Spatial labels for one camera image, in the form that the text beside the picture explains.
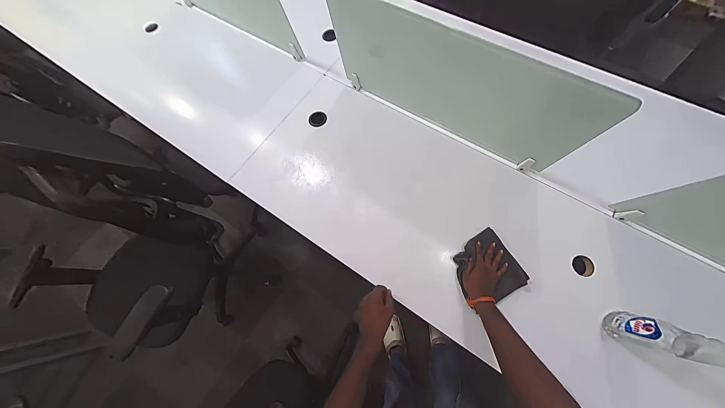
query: bottle label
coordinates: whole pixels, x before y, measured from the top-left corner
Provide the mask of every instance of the bottle label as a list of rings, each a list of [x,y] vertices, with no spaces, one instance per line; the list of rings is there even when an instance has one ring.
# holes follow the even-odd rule
[[[657,340],[662,337],[662,330],[660,330],[657,321],[649,317],[633,317],[627,320],[627,323],[624,325],[624,330],[627,333],[649,338],[650,340]]]

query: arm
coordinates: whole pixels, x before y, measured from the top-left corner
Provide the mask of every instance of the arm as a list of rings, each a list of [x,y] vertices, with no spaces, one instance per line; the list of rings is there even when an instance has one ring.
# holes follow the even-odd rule
[[[508,264],[497,270],[503,250],[494,257],[495,243],[483,255],[476,243],[476,260],[468,260],[463,272],[463,286],[471,297],[493,297],[499,278]],[[559,380],[546,368],[493,302],[478,302],[476,313],[481,317],[501,372],[516,401],[523,408],[577,408],[579,404]]]
[[[325,408],[361,408],[368,386],[368,375],[383,345],[394,313],[393,295],[384,286],[375,286],[360,302],[360,342],[332,390]]]

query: partition bracket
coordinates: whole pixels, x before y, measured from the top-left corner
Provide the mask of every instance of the partition bracket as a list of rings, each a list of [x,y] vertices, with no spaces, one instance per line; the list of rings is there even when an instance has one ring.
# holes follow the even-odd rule
[[[534,165],[535,162],[536,161],[534,159],[528,158],[528,159],[522,161],[521,163],[517,164],[516,170],[518,170],[522,173],[526,172],[526,171],[531,171],[531,167]]]
[[[294,58],[297,62],[302,62],[305,60],[305,56],[302,54],[301,51],[297,49],[297,47],[294,46],[293,43],[289,43],[289,53],[292,54],[292,58]]]
[[[644,214],[645,213],[640,210],[618,211],[612,214],[612,217],[618,219],[619,221],[634,221]]]
[[[352,82],[352,88],[355,91],[359,91],[359,90],[363,89],[360,86],[360,79],[357,77],[357,74],[353,73],[353,74],[350,74],[350,76],[351,76],[350,81]]]

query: desk surface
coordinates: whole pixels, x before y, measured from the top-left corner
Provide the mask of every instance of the desk surface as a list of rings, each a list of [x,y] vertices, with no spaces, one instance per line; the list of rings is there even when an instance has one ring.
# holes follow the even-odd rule
[[[599,329],[625,309],[725,338],[725,274],[195,10],[102,3],[1,0],[0,23],[491,365],[450,261],[487,226],[531,275],[502,311],[583,407],[725,401],[723,370]]]
[[[531,276],[501,310],[583,407],[725,400],[725,370],[636,356],[600,330],[621,309],[725,338],[711,324],[725,274],[329,78],[231,183],[496,367],[450,261],[491,226]]]

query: hand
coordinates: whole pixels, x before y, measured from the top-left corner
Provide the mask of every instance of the hand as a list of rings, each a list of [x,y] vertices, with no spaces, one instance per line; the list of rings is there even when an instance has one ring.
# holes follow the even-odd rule
[[[377,355],[383,345],[383,337],[393,318],[393,294],[384,286],[375,286],[360,302],[360,346]]]
[[[501,258],[503,258],[503,250],[499,250],[494,257],[495,248],[496,243],[492,242],[484,255],[481,243],[476,243],[476,260],[474,262],[473,258],[469,258],[465,271],[463,271],[463,289],[469,299],[477,299],[481,296],[494,297],[496,284],[508,268],[508,264],[503,264],[498,269]]]

